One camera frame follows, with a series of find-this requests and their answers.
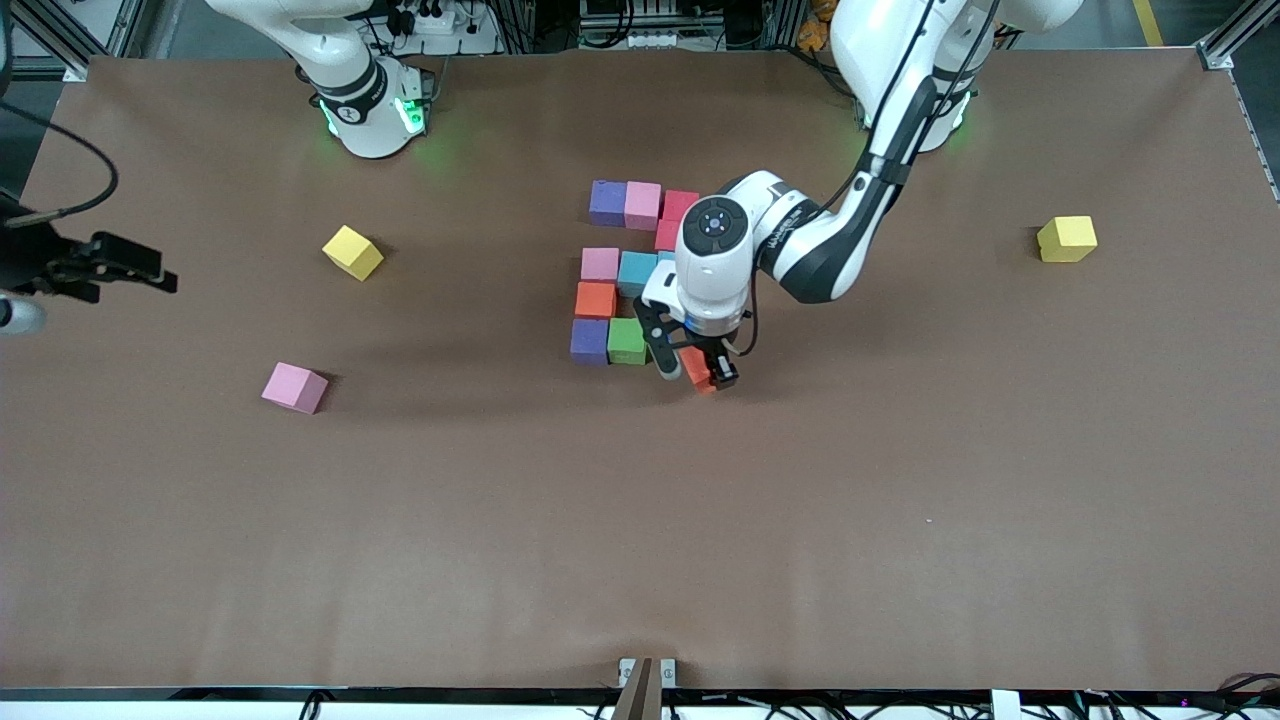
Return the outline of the green foam cube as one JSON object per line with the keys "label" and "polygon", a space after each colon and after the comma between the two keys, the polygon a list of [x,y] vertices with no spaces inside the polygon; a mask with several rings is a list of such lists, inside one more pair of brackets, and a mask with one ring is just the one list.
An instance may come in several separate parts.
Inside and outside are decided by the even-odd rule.
{"label": "green foam cube", "polygon": [[634,316],[611,318],[605,352],[612,365],[644,365],[648,361],[648,345],[640,320]]}

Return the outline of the purple foam cube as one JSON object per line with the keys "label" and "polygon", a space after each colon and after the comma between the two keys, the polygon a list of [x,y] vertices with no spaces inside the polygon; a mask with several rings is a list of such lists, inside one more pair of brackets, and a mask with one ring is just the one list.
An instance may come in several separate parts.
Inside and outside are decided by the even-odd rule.
{"label": "purple foam cube", "polygon": [[593,181],[588,206],[590,224],[599,227],[626,227],[625,209],[627,190],[628,184],[625,181]]}
{"label": "purple foam cube", "polygon": [[570,336],[570,356],[581,366],[607,366],[611,320],[575,318]]}

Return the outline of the yellow foam cube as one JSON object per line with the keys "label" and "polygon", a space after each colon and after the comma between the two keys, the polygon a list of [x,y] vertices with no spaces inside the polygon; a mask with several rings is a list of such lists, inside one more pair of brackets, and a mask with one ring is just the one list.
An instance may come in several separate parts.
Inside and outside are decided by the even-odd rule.
{"label": "yellow foam cube", "polygon": [[1055,217],[1036,240],[1043,263],[1078,263],[1098,247],[1091,217]]}
{"label": "yellow foam cube", "polygon": [[347,274],[365,282],[385,260],[381,250],[348,225],[340,227],[321,247],[324,255]]}

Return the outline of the bag of orange items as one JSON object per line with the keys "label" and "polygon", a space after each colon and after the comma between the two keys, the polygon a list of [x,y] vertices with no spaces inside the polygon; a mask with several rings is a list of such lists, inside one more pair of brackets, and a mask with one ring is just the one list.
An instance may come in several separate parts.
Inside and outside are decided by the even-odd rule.
{"label": "bag of orange items", "polygon": [[805,20],[797,29],[795,46],[803,53],[818,53],[829,44],[829,23],[838,0],[808,0]]}

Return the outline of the large white power strip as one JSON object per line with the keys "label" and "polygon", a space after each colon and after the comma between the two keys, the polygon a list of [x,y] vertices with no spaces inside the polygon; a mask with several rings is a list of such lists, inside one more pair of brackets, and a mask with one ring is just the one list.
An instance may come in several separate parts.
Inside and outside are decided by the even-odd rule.
{"label": "large white power strip", "polygon": [[506,51],[498,17],[483,0],[387,0],[380,37],[401,54],[480,56]]}

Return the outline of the aluminium frame strut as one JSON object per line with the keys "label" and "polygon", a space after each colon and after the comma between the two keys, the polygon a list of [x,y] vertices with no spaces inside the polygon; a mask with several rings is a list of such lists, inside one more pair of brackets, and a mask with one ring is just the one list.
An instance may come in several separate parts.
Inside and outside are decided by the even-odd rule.
{"label": "aluminium frame strut", "polygon": [[1206,70],[1231,69],[1231,54],[1277,15],[1280,0],[1242,0],[1226,20],[1196,42],[1201,65]]}
{"label": "aluminium frame strut", "polygon": [[0,0],[15,79],[81,82],[96,56],[137,56],[165,0]]}

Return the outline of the aluminium frame post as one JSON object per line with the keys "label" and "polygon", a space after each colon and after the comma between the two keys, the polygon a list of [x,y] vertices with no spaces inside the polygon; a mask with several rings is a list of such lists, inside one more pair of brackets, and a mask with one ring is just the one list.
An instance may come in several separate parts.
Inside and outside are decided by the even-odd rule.
{"label": "aluminium frame post", "polygon": [[762,0],[760,46],[794,46],[810,14],[810,0]]}
{"label": "aluminium frame post", "polygon": [[489,0],[489,4],[495,14],[504,53],[509,55],[534,53],[538,0]]}

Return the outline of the aluminium table edge rail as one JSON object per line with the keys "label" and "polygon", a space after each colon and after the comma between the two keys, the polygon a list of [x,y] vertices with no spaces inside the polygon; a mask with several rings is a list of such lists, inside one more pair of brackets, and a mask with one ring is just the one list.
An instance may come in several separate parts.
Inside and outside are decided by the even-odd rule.
{"label": "aluminium table edge rail", "polygon": [[1280,184],[1275,181],[1271,165],[1268,163],[1268,159],[1266,158],[1266,152],[1265,152],[1265,150],[1262,147],[1260,136],[1258,136],[1258,133],[1256,131],[1254,123],[1253,123],[1253,120],[1251,118],[1251,114],[1249,114],[1249,111],[1247,109],[1245,100],[1243,99],[1243,95],[1242,95],[1242,91],[1240,91],[1240,86],[1239,86],[1239,83],[1235,79],[1234,69],[1228,69],[1228,77],[1231,81],[1231,88],[1233,88],[1233,92],[1235,94],[1236,104],[1239,105],[1242,117],[1244,118],[1245,127],[1247,127],[1247,131],[1248,131],[1249,137],[1251,137],[1251,142],[1252,142],[1254,152],[1256,152],[1256,155],[1257,155],[1257,158],[1260,160],[1260,165],[1262,168],[1263,177],[1265,177],[1266,183],[1268,186],[1270,193],[1274,196],[1275,202],[1280,206]]}

